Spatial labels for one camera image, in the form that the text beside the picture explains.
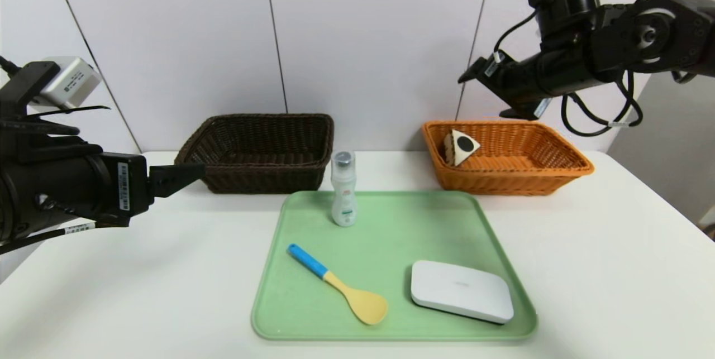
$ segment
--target bottle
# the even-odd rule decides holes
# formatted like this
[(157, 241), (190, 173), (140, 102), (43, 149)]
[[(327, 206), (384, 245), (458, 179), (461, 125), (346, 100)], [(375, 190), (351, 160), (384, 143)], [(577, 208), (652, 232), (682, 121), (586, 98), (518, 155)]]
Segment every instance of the bottle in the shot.
[(341, 227), (355, 224), (355, 155), (340, 151), (332, 156), (330, 182), (335, 189), (332, 202), (332, 220)]

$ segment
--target wicker basket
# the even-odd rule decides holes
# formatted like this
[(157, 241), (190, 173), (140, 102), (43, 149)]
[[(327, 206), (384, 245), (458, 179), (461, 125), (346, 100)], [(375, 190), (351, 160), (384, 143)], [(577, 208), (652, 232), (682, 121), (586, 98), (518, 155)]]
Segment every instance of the wicker basket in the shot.
[(317, 190), (332, 152), (326, 114), (232, 114), (211, 117), (175, 162), (202, 162), (214, 193), (288, 194)]
[[(458, 167), (444, 158), (453, 129), (481, 148)], [(593, 173), (593, 165), (552, 128), (537, 122), (427, 122), (422, 127), (442, 188), (472, 194), (547, 195)]]

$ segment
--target table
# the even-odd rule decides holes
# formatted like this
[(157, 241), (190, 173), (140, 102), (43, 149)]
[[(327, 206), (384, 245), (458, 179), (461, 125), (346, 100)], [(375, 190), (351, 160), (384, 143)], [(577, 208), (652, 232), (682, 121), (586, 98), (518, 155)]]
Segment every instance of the table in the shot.
[[(526, 341), (264, 341), (250, 313), (285, 196), (194, 183), (129, 229), (41, 245), (0, 285), (0, 357), (715, 357), (715, 245), (609, 156), (587, 156), (595, 173), (552, 196), (476, 197), (539, 313)], [(359, 190), (438, 188), (423, 152), (360, 152), (357, 168)]]

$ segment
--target orange wicker basket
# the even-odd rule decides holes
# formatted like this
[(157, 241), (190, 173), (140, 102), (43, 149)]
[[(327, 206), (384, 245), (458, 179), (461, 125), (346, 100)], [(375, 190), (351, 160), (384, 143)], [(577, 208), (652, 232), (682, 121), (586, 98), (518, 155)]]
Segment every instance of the orange wicker basket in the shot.
[[(452, 130), (481, 144), (458, 167), (444, 158)], [(593, 165), (559, 133), (537, 122), (427, 122), (422, 126), (437, 180), (447, 190), (472, 194), (543, 196), (593, 173)]]

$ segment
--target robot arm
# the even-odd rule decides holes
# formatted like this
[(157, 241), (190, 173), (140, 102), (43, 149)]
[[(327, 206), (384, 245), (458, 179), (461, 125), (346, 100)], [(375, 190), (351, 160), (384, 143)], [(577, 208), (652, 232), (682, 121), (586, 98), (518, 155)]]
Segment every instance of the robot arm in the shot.
[[(154, 197), (171, 196), (204, 175), (202, 164), (147, 168), (141, 155), (104, 152), (78, 137), (78, 128), (41, 119), (105, 108), (79, 107), (99, 84), (80, 58), (20, 69), (0, 56), (0, 66), (10, 75), (0, 89), (0, 255), (62, 234), (127, 227)], [(28, 115), (29, 104), (54, 110)], [(95, 224), (29, 236), (77, 217)]]
[[(640, 123), (642, 112), (633, 99), (633, 72), (672, 71), (684, 83), (696, 74), (715, 76), (715, 1), (637, 0), (633, 4), (601, 5), (600, 0), (528, 0), (541, 33), (541, 51), (515, 61), (498, 44), (488, 58), (479, 58), (459, 82), (477, 79), (510, 109), (500, 113), (511, 119), (536, 120), (553, 97), (562, 96), (562, 117), (572, 132), (600, 135), (633, 106)], [(628, 72), (629, 86), (623, 85)], [(616, 82), (626, 106), (615, 121), (590, 113), (576, 91)], [(596, 133), (580, 133), (565, 116), (567, 98), (573, 99), (596, 122), (606, 126)]]

